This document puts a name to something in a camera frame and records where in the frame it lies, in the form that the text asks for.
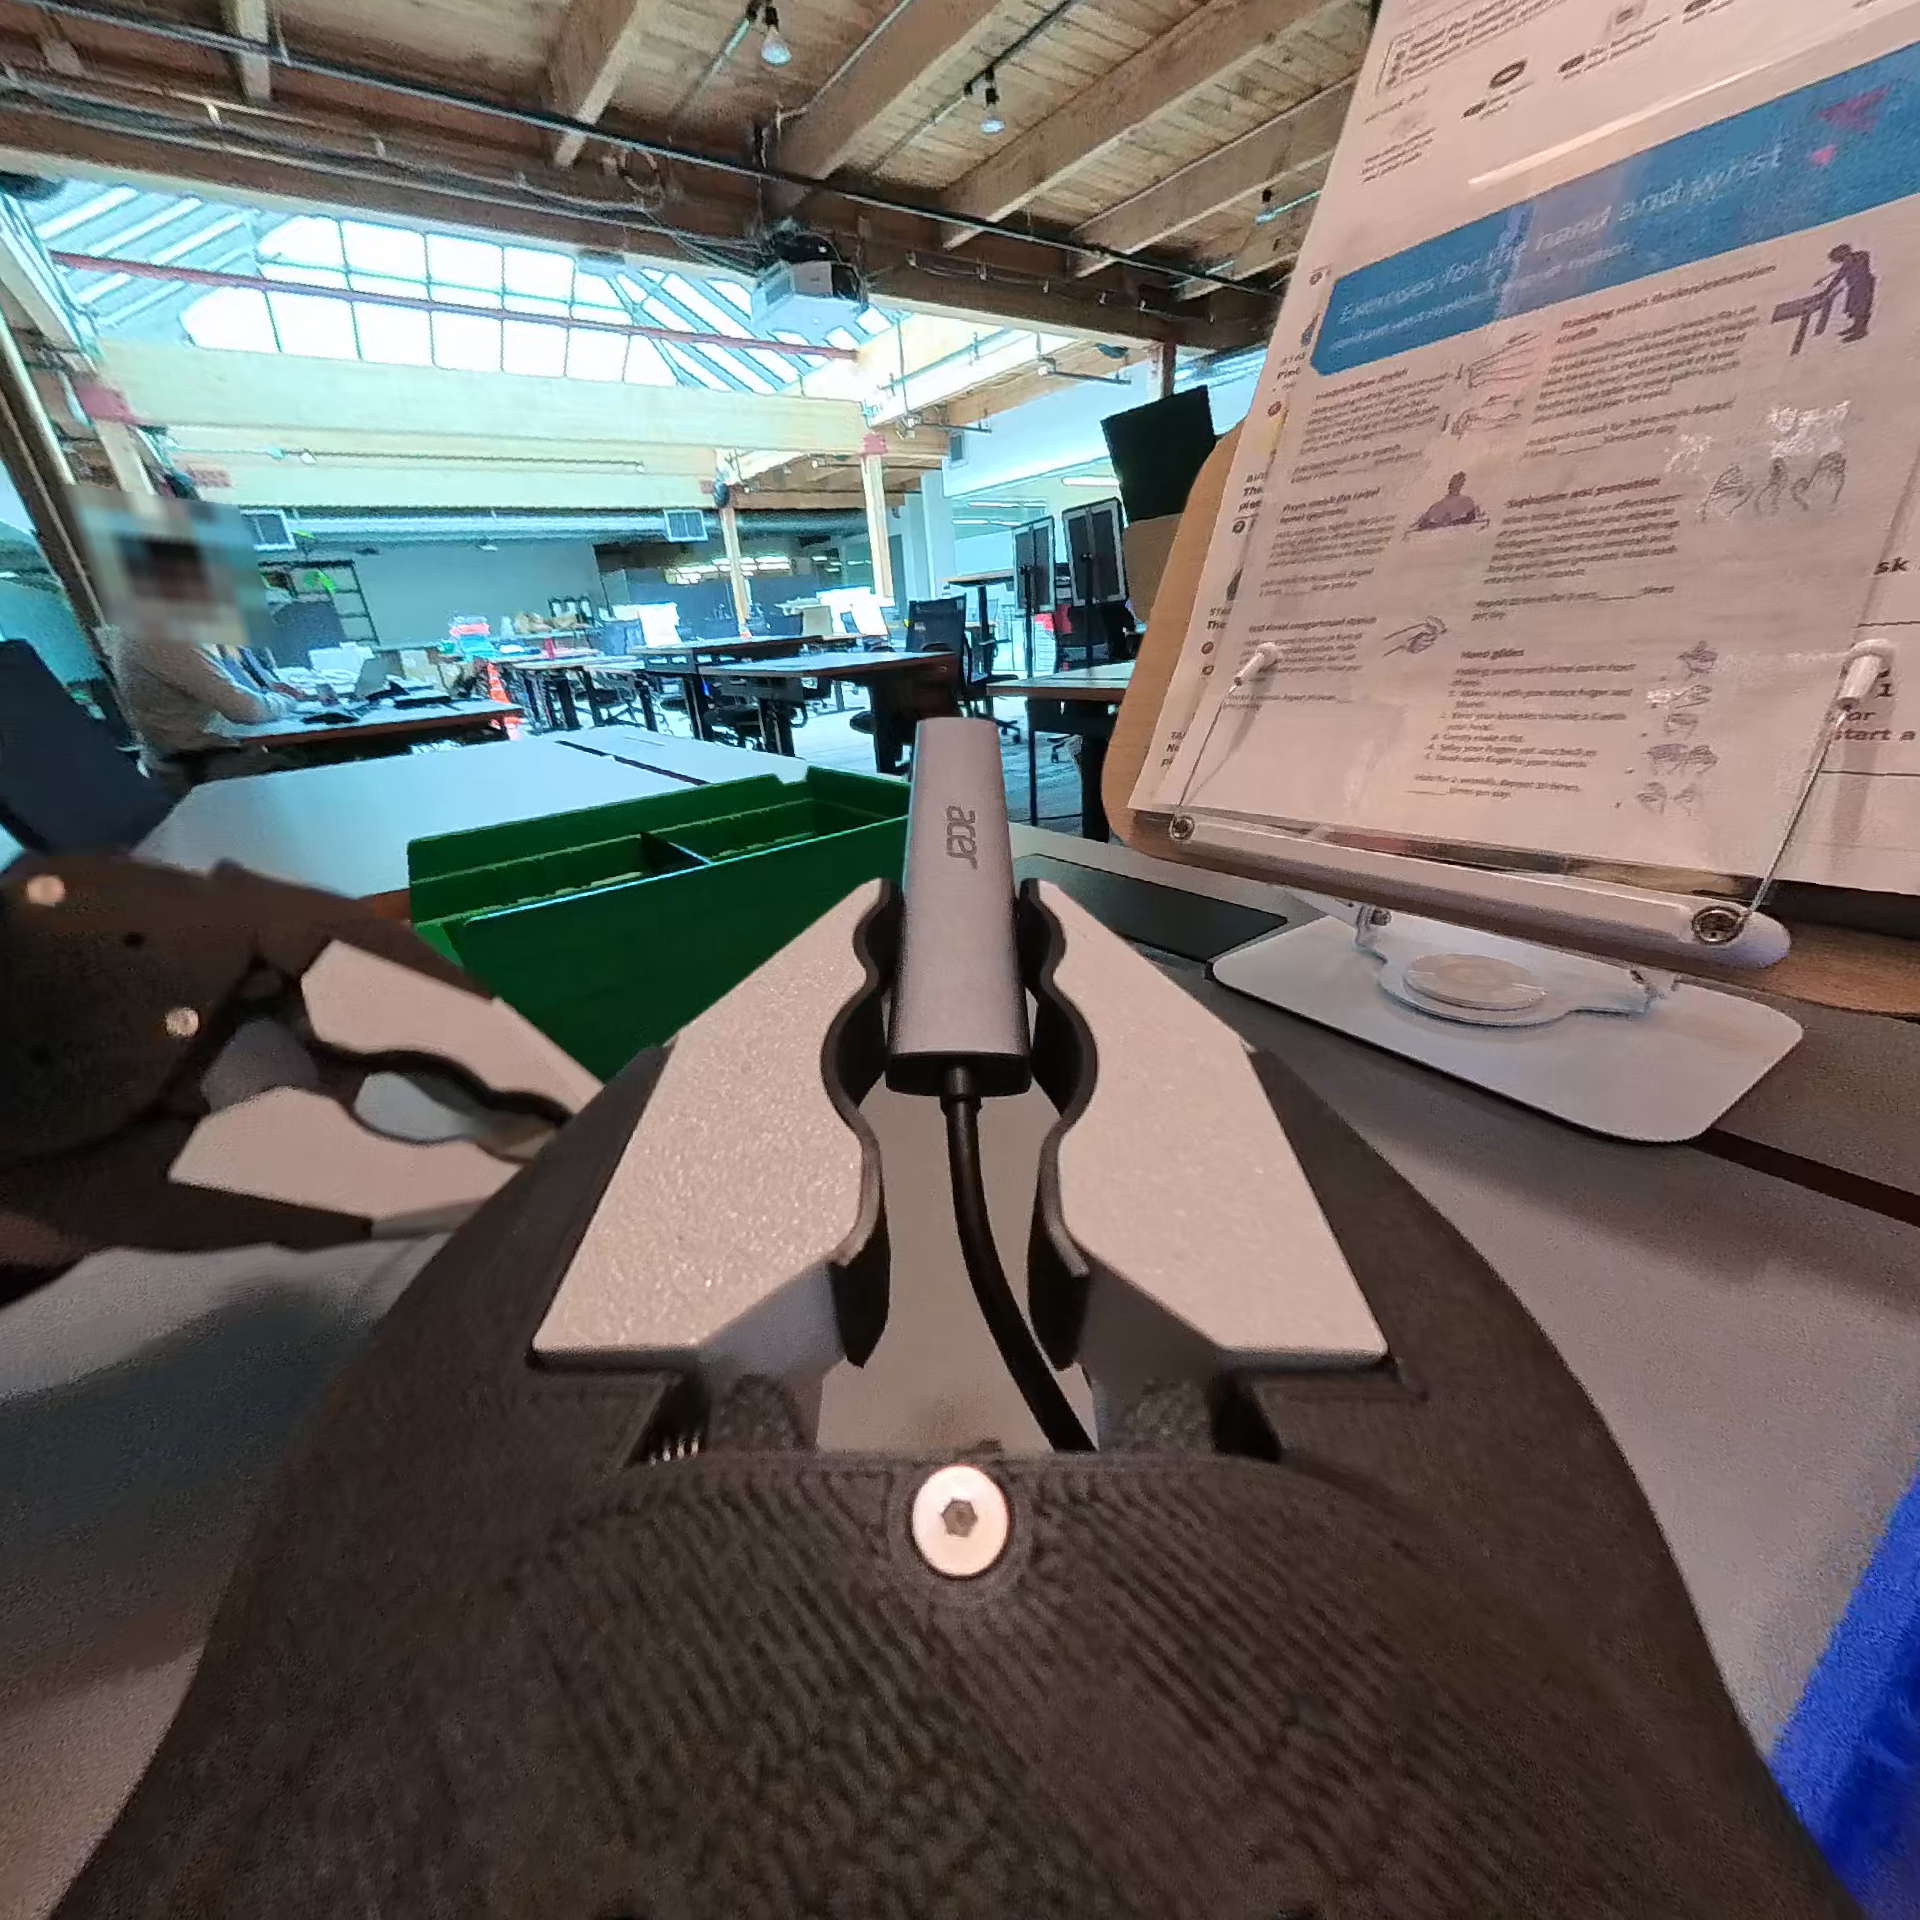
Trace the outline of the green plastic bin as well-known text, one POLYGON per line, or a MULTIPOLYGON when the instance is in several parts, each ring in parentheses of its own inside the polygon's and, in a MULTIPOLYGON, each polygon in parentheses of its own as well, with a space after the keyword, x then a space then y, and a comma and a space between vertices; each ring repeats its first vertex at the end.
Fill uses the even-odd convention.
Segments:
POLYGON ((899 880, 906 822, 903 783, 806 769, 427 835, 411 924, 610 1080, 852 890, 899 880))

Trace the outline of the black office chair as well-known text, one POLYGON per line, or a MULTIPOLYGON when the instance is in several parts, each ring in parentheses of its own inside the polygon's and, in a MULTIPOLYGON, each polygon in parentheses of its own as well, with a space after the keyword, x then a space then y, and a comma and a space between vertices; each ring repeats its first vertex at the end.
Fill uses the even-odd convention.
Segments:
POLYGON ((990 718, 1006 737, 1017 732, 1012 721, 997 718, 997 687, 1010 679, 1001 670, 1001 638, 991 626, 970 624, 963 598, 911 600, 906 608, 906 650, 951 660, 947 679, 963 716, 990 718))

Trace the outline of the blue plastic bin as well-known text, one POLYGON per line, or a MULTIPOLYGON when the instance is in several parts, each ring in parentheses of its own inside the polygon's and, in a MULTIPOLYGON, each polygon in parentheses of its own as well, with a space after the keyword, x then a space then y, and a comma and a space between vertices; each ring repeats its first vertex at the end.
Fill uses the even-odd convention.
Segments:
POLYGON ((1862 1913, 1916 1919, 1918 1486, 1887 1514, 1769 1763, 1862 1913))

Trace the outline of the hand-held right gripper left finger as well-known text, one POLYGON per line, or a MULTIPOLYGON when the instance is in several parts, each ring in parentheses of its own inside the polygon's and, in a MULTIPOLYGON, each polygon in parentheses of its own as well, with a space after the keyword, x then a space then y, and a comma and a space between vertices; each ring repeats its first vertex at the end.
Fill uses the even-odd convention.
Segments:
POLYGON ((892 1304, 879 1146, 899 890, 868 880, 689 1022, 543 1313, 533 1353, 815 1401, 892 1304))

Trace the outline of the black standing panel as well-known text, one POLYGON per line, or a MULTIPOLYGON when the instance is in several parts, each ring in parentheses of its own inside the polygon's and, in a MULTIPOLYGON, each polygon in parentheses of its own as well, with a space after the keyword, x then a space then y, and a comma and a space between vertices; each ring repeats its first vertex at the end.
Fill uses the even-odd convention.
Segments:
POLYGON ((1187 492, 1215 443, 1205 386, 1115 411, 1099 431, 1123 492, 1187 492))

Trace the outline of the white ceiling unit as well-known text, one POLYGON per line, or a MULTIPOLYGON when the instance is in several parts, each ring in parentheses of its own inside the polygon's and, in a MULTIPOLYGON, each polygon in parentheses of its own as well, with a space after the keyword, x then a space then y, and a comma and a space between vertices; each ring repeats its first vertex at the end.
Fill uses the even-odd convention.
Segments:
POLYGON ((814 340, 852 330, 866 308, 866 282, 842 257, 775 259, 751 279, 751 323, 766 339, 798 332, 814 340))

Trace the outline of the dark wooden desk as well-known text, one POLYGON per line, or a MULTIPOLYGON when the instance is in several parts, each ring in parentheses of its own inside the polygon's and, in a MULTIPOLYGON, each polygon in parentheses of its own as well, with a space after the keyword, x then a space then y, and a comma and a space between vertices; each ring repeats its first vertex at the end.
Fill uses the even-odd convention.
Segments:
POLYGON ((855 687, 871 695, 879 728, 911 739, 927 716, 957 716, 963 704, 963 660, 951 651, 863 651, 814 650, 793 655, 775 641, 775 651, 735 650, 679 651, 653 650, 636 666, 653 681, 682 683, 695 737, 716 739, 724 707, 751 708, 762 748, 790 758, 793 714, 818 697, 821 688, 855 687))

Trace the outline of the grey usb hub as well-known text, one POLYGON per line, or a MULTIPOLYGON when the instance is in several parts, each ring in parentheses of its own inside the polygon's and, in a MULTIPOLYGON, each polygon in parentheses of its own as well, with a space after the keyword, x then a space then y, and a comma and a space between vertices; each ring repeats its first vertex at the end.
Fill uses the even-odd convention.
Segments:
POLYGON ((940 1098, 1029 1089, 1017 879, 1001 737, 980 718, 919 724, 903 854, 903 914, 885 1081, 940 1098))

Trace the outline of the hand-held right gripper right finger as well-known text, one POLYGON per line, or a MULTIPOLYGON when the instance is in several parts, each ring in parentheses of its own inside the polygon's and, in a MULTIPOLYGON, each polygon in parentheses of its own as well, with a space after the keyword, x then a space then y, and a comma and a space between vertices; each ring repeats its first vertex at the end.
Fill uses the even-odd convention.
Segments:
POLYGON ((1044 1356, 1084 1375, 1362 1372, 1386 1335, 1255 1055, 1050 880, 1019 894, 1055 1111, 1027 1257, 1044 1356))

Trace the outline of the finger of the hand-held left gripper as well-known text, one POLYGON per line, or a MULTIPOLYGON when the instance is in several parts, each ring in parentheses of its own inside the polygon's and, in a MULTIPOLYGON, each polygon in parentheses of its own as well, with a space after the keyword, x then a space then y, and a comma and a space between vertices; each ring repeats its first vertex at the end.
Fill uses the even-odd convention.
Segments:
POLYGON ((521 1124, 452 1089, 275 1089, 199 1121, 164 1172, 164 1247, 313 1251, 451 1233, 521 1172, 521 1124))
POLYGON ((529 1025, 507 1001, 326 944, 299 977, 306 1030, 326 1055, 369 1067, 422 1067, 486 1111, 570 1118, 603 1081, 529 1025))

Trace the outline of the dark chair back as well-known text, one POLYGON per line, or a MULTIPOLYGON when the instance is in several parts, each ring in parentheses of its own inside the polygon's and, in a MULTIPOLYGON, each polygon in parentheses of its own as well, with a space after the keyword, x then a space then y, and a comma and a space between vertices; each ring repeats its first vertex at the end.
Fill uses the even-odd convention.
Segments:
POLYGON ((132 854, 173 806, 26 641, 3 642, 3 828, 26 850, 132 854))

